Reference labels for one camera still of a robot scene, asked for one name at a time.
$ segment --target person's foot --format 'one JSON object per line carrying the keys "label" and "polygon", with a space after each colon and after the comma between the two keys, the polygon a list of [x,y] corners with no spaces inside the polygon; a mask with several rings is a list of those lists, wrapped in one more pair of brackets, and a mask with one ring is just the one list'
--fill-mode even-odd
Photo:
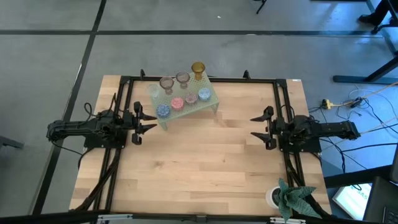
{"label": "person's foot", "polygon": [[358,18],[358,21],[366,23],[366,24],[372,24],[374,26],[378,26],[377,22],[374,21],[372,14],[362,15]]}

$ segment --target desk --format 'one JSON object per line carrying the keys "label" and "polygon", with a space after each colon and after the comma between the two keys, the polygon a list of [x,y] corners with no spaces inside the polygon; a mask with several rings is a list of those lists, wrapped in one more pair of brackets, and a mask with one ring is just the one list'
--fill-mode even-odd
{"label": "desk", "polygon": [[[95,111],[109,108],[119,79],[117,75],[103,77]],[[140,101],[146,114],[155,114],[146,95],[147,85],[153,83],[134,82],[131,108]],[[308,114],[301,81],[287,80],[287,85],[295,113]],[[207,109],[169,122],[168,131],[156,126],[142,136],[141,146],[127,140],[111,212],[279,215],[268,206],[265,194],[277,186],[279,177],[287,178],[283,155],[279,149],[266,150],[250,135],[251,131],[263,133],[266,123],[249,121],[266,106],[275,107],[272,85],[217,82],[213,86],[220,99],[216,115]],[[283,105],[282,89],[280,96]],[[103,155],[104,149],[94,149],[83,158],[70,208],[79,206],[93,190]],[[319,160],[301,153],[301,161],[306,185],[317,188],[315,200],[330,213]],[[106,193],[105,186],[100,208],[104,208]]]}

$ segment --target glass cup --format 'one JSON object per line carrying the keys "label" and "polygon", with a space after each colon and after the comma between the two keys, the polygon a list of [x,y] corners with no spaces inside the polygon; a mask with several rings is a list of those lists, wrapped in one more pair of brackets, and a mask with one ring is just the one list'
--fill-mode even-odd
{"label": "glass cup", "polygon": [[150,95],[153,99],[157,99],[159,97],[160,87],[158,84],[150,84],[147,87],[147,94]]}
{"label": "glass cup", "polygon": [[188,87],[189,78],[188,72],[178,72],[175,76],[175,79],[180,83],[181,89],[186,89]]}
{"label": "glass cup", "polygon": [[160,87],[162,87],[167,95],[173,93],[174,80],[171,77],[163,77],[160,79]]}
{"label": "glass cup", "polygon": [[206,67],[205,64],[202,62],[195,62],[194,64],[192,64],[191,69],[195,73],[195,79],[201,80],[201,75],[205,71]]}

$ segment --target artificial plant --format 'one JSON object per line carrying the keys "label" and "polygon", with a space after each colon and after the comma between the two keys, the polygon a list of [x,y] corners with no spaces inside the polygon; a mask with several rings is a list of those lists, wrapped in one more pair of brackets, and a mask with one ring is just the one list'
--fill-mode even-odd
{"label": "artificial plant", "polygon": [[278,203],[279,212],[285,222],[290,218],[290,209],[298,211],[302,215],[321,218],[317,212],[303,198],[310,195],[315,187],[289,187],[282,178],[279,178],[280,192],[274,195]]}

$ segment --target concrete floor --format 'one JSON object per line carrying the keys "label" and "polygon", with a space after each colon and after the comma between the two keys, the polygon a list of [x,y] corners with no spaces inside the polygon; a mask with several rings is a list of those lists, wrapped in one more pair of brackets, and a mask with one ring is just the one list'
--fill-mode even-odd
{"label": "concrete floor", "polygon": [[[1,29],[91,30],[99,1],[7,0],[0,2]],[[364,2],[316,2],[269,0],[259,15],[259,3],[243,0],[118,0],[108,1],[100,30],[370,30],[356,22],[369,14]],[[75,81],[88,35],[0,35],[0,135],[25,142],[23,150],[0,150],[0,217],[29,213],[47,160],[50,144],[45,138],[48,123],[62,116]],[[202,60],[209,75],[241,77],[249,70],[256,78],[302,79],[308,107],[323,98],[335,104],[357,89],[333,83],[333,75],[369,75],[392,58],[378,36],[271,36],[271,35],[98,35],[72,119],[85,119],[84,102],[95,104],[103,75],[171,75],[189,70]],[[397,71],[389,74],[398,75]],[[382,86],[358,85],[368,90]],[[398,89],[383,92],[398,103]],[[394,117],[380,96],[370,99],[383,120]],[[369,110],[353,114],[359,131],[377,126]],[[335,110],[325,111],[329,122],[341,121]],[[313,114],[323,121],[320,113]],[[344,149],[367,144],[397,142],[387,131],[370,133],[340,144]],[[80,150],[82,138],[69,138],[64,146]],[[324,175],[341,167],[337,151],[322,143]],[[391,164],[394,146],[348,152],[367,168]],[[78,156],[62,152],[44,206],[45,213],[68,210],[77,174]],[[362,168],[346,159],[346,170]]]}

